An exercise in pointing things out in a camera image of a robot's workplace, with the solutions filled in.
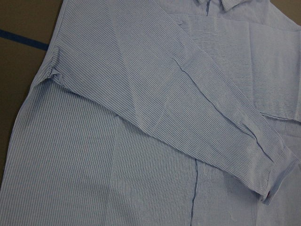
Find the light blue striped shirt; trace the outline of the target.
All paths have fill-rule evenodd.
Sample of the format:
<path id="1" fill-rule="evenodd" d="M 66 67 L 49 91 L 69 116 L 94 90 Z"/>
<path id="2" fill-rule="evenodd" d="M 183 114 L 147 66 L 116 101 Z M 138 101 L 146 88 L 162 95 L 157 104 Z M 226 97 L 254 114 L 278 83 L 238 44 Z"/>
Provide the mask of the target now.
<path id="1" fill-rule="evenodd" d="M 0 223 L 300 225 L 301 27 L 268 0 L 65 0 Z"/>

